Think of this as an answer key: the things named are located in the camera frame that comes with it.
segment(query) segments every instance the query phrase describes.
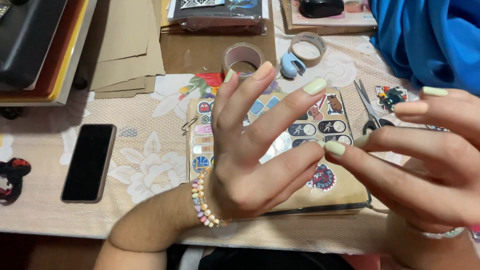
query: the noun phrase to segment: finger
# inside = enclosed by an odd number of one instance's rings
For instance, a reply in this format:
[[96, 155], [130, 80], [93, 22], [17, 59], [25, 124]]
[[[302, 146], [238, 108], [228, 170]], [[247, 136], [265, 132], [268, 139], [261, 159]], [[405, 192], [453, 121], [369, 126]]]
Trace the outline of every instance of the finger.
[[317, 77], [259, 117], [240, 139], [240, 157], [260, 159], [282, 132], [324, 96], [325, 87], [326, 81]]
[[394, 107], [402, 121], [447, 128], [480, 147], [480, 118], [478, 104], [451, 98], [401, 102]]
[[284, 190], [282, 190], [276, 197], [268, 201], [258, 215], [261, 215], [265, 212], [268, 212], [275, 206], [285, 202], [295, 193], [297, 190], [302, 188], [308, 181], [310, 181], [315, 174], [318, 162], [311, 164], [305, 171], [303, 171], [293, 182], [291, 182]]
[[275, 69], [267, 61], [233, 93], [219, 113], [216, 126], [228, 130], [238, 126], [252, 107], [255, 100], [267, 89], [275, 78]]
[[449, 223], [465, 221], [462, 193], [455, 188], [425, 181], [399, 166], [376, 158], [363, 150], [329, 141], [326, 159], [343, 166], [369, 190], [382, 190], [392, 200], [433, 220]]
[[215, 97], [215, 104], [212, 109], [212, 126], [216, 125], [216, 119], [223, 107], [228, 103], [238, 86], [238, 75], [230, 69], [225, 76], [225, 80], [218, 89]]
[[322, 145], [324, 142], [308, 142], [290, 149], [259, 166], [252, 175], [252, 179], [261, 179], [251, 183], [251, 190], [257, 192], [249, 194], [249, 203], [253, 206], [265, 203], [280, 194], [287, 186], [299, 180], [308, 167], [324, 156]]
[[451, 132], [385, 126], [358, 138], [353, 145], [366, 152], [392, 151], [436, 163], [451, 172], [445, 175], [444, 180], [453, 185], [461, 184], [462, 180], [476, 179], [480, 172], [478, 150]]
[[480, 98], [470, 94], [465, 90], [452, 89], [452, 88], [434, 88], [425, 86], [420, 92], [420, 99], [435, 99], [435, 98], [452, 98], [459, 101], [480, 103]]

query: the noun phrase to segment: forearm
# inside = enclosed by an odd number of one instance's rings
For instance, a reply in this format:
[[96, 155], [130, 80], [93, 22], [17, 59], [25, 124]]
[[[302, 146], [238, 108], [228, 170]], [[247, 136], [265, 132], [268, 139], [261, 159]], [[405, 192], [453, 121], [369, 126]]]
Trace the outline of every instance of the forearm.
[[480, 260], [465, 230], [455, 238], [428, 239], [414, 233], [395, 214], [387, 218], [387, 245], [392, 255], [414, 270], [477, 270]]
[[108, 241], [123, 250], [165, 250], [181, 231], [201, 224], [191, 190], [184, 184], [138, 204], [115, 224]]

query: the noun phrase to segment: black phone screen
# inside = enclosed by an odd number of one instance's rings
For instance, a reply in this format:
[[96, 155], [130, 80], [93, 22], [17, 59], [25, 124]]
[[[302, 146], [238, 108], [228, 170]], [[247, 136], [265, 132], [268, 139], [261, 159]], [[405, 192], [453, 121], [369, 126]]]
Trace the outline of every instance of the black phone screen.
[[61, 194], [64, 201], [94, 201], [101, 186], [113, 125], [83, 125]]

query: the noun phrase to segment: magazine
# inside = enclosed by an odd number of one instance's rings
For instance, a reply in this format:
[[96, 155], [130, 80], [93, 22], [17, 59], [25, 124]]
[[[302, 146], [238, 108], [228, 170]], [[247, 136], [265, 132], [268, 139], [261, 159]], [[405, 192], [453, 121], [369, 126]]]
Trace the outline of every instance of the magazine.
[[320, 19], [305, 18], [299, 12], [300, 0], [291, 0], [292, 24], [314, 26], [376, 26], [367, 0], [343, 0], [342, 14]]

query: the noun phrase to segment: lace tablecloth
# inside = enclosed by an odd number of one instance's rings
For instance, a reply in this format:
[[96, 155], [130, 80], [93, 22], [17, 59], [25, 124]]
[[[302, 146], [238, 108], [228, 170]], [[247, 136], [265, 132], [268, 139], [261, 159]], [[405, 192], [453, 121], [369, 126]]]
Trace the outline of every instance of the lace tablecloth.
[[[283, 55], [292, 36], [281, 31], [280, 6], [274, 1], [276, 51]], [[368, 36], [324, 36], [327, 53], [316, 67], [295, 81], [278, 79], [272, 92], [291, 92], [316, 76], [332, 81], [342, 92], [354, 138], [367, 121], [353, 80], [361, 78], [375, 100], [377, 85], [409, 86], [395, 78]], [[190, 91], [190, 79], [210, 86]], [[32, 108], [14, 121], [0, 119], [0, 160], [20, 157], [32, 164], [21, 197], [0, 206], [0, 231], [105, 238], [113, 224], [136, 203], [185, 181], [185, 142], [180, 128], [191, 98], [216, 94], [219, 76], [178, 74], [159, 76], [155, 93], [134, 98], [94, 99], [93, 92], [72, 90], [64, 107]], [[390, 115], [395, 124], [399, 121]], [[60, 201], [78, 130], [83, 123], [113, 123], [118, 134], [103, 199], [97, 204]], [[395, 163], [400, 155], [382, 154]], [[374, 199], [374, 206], [384, 206]], [[238, 222], [227, 229], [194, 229], [183, 243], [263, 247], [337, 253], [381, 252], [385, 215], [365, 209], [355, 216], [281, 218]]]

